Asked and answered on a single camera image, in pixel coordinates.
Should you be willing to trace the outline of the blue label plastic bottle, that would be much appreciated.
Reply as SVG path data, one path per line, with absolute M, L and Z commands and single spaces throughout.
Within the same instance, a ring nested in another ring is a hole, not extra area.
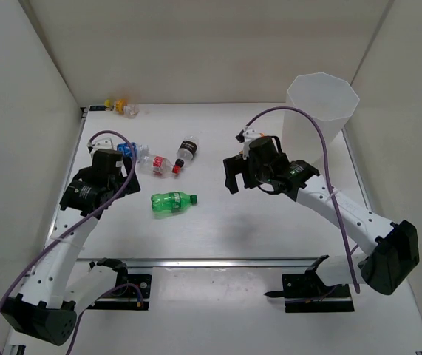
M 137 162 L 142 161 L 146 156 L 149 155 L 149 147 L 144 144 L 131 143 L 129 146 L 127 143 L 120 143 L 117 145 L 117 150 L 121 152 L 125 157 L 132 158 L 134 155 Z

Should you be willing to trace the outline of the yellow cap clear bottle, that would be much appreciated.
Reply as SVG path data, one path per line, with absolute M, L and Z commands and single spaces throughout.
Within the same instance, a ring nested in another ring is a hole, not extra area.
M 126 99 L 106 99 L 104 101 L 106 110 L 117 113 L 127 118 L 133 118 L 139 113 L 139 106 L 137 104 L 131 104 Z

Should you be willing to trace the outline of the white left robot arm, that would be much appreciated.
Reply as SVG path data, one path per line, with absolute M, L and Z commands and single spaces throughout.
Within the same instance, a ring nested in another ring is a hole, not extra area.
M 111 149 L 98 149 L 89 167 L 69 183 L 60 210 L 76 210 L 79 220 L 59 223 L 51 242 L 8 289 L 0 304 L 3 316 L 22 334 L 63 345 L 79 315 L 103 294 L 120 296 L 128 290 L 126 265 L 102 259 L 86 276 L 69 284 L 78 255 L 103 212 L 118 198 L 140 191 L 135 160 Z

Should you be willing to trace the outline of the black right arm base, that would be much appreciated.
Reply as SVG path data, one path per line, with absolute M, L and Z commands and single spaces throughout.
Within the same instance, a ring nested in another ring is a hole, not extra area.
M 264 295 L 271 300 L 282 298 L 287 314 L 354 312 L 350 287 L 326 285 L 316 273 L 328 258 L 319 257 L 302 274 L 282 274 L 282 290 L 267 291 Z

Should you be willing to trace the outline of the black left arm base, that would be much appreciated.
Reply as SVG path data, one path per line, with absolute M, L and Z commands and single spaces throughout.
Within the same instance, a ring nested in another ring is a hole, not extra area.
M 89 263 L 91 271 L 96 266 L 105 266 L 116 273 L 114 290 L 91 304 L 87 309 L 106 311 L 148 311 L 152 286 L 152 275 L 132 274 L 121 260 L 103 258 Z

